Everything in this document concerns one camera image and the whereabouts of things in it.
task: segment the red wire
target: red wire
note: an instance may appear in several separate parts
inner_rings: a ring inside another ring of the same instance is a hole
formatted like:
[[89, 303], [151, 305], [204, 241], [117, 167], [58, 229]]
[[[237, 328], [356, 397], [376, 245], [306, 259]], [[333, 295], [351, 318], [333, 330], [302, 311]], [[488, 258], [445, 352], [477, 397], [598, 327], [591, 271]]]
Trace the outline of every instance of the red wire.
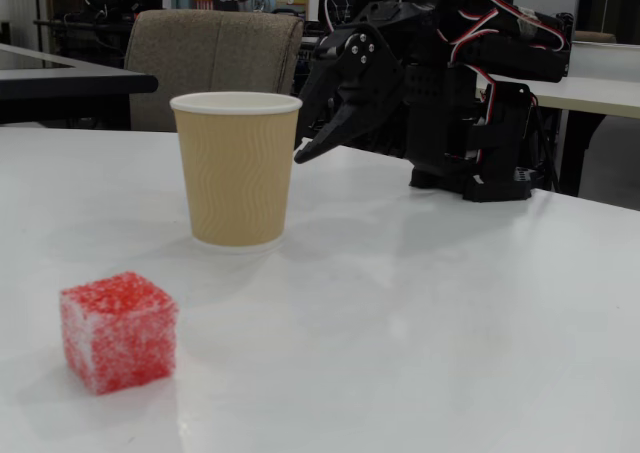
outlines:
[[445, 43], [449, 43], [449, 40], [447, 40], [447, 37], [444, 36], [440, 30], [436, 30], [436, 32], [438, 33], [438, 36], [442, 41], [444, 41]]
[[471, 13], [467, 13], [464, 10], [458, 10], [458, 13], [460, 13], [460, 16], [462, 16], [465, 20], [478, 21], [480, 18], [482, 18], [482, 15], [472, 15]]
[[[491, 123], [491, 120], [493, 119], [493, 104], [494, 104], [494, 98], [495, 98], [495, 92], [496, 92], [496, 82], [484, 70], [478, 68], [477, 66], [467, 65], [467, 64], [465, 64], [464, 66], [475, 71], [477, 74], [482, 76], [485, 80], [487, 80], [487, 82], [491, 85], [491, 95], [489, 96], [489, 105], [487, 108], [486, 124], [488, 125], [489, 123]], [[476, 163], [480, 163], [481, 161], [482, 161], [482, 150], [478, 150], [478, 157], [476, 159]]]
[[459, 41], [464, 40], [468, 35], [470, 35], [471, 33], [474, 33], [475, 31], [478, 30], [478, 28], [480, 28], [481, 26], [483, 26], [487, 21], [489, 21], [490, 19], [494, 18], [498, 16], [498, 10], [496, 8], [494, 8], [493, 10], [491, 10], [489, 13], [487, 13], [486, 15], [484, 15], [480, 21], [478, 21], [475, 25], [473, 25], [471, 28], [469, 28], [466, 32], [464, 32], [462, 35], [460, 35], [460, 37], [455, 40], [452, 41], [452, 44], [456, 44]]
[[536, 18], [531, 18], [527, 15], [525, 15], [524, 13], [522, 13], [520, 10], [516, 9], [514, 6], [510, 5], [509, 3], [507, 3], [504, 0], [491, 0], [493, 3], [497, 4], [498, 6], [500, 6], [501, 8], [507, 10], [509, 13], [517, 16], [518, 18], [523, 19], [524, 21], [527, 21], [529, 23], [532, 23], [540, 28], [542, 28], [543, 30], [546, 30], [552, 34], [554, 34], [555, 36], [558, 37], [558, 39], [560, 40], [560, 42], [562, 43], [562, 46], [560, 46], [560, 48], [558, 48], [555, 51], [560, 51], [564, 48], [564, 46], [567, 43], [567, 39], [564, 37], [564, 35], [562, 34], [562, 32], [556, 30], [555, 28], [552, 28], [550, 26], [545, 25], [544, 23], [542, 23], [540, 20], [536, 19]]
[[456, 61], [456, 56], [458, 55], [458, 51], [460, 51], [460, 48], [462, 46], [466, 45], [467, 43], [473, 40], [480, 38], [481, 36], [485, 36], [490, 33], [500, 33], [500, 32], [498, 30], [481, 30], [472, 35], [469, 35], [467, 38], [463, 39], [458, 44], [456, 44], [456, 46], [453, 48], [453, 51], [451, 52], [451, 63], [454, 63]]

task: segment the tan paper cup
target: tan paper cup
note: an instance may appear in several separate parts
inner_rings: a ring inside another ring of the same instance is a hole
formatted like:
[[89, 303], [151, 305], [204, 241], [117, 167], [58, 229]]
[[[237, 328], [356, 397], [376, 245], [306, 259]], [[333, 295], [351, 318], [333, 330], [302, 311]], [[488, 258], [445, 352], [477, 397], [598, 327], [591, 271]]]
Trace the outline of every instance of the tan paper cup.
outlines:
[[268, 93], [171, 100], [195, 238], [232, 249], [268, 247], [280, 238], [301, 106], [297, 98]]

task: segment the red cube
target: red cube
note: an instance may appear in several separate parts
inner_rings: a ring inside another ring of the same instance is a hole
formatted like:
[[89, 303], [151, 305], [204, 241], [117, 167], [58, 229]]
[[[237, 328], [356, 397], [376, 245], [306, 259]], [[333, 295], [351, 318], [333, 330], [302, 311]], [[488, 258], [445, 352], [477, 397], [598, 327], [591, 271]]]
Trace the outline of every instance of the red cube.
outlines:
[[60, 293], [69, 366], [97, 395], [170, 376], [178, 306], [131, 272]]

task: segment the chair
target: chair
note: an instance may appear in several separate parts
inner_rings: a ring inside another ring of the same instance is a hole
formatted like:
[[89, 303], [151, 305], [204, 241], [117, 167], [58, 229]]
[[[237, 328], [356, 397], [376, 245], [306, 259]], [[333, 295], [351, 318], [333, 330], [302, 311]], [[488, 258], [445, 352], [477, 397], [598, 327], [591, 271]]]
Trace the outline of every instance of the chair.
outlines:
[[616, 35], [600, 33], [599, 31], [576, 31], [574, 41], [588, 43], [617, 43]]
[[158, 78], [155, 93], [131, 96], [137, 131], [176, 131], [171, 98], [202, 91], [289, 94], [302, 40], [290, 16], [204, 10], [147, 11], [136, 21], [128, 70]]

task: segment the table surface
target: table surface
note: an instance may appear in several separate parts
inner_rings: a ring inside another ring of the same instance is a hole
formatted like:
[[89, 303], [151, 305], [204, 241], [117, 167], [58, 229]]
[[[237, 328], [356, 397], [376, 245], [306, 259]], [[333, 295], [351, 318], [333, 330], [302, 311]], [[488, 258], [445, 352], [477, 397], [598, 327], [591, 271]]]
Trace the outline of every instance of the table surface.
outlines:
[[[560, 83], [524, 81], [494, 76], [496, 80], [529, 85], [540, 105], [559, 110], [584, 111], [602, 115], [640, 119], [640, 83], [598, 78], [563, 78]], [[479, 78], [478, 88], [487, 82]]]
[[151, 93], [158, 80], [150, 75], [0, 44], [0, 52], [58, 63], [67, 68], [0, 69], [0, 100], [61, 96]]
[[[0, 450], [636, 453], [640, 214], [410, 171], [296, 166], [280, 249], [223, 256], [175, 135], [0, 128]], [[125, 270], [180, 303], [177, 371], [91, 397], [58, 291]]]

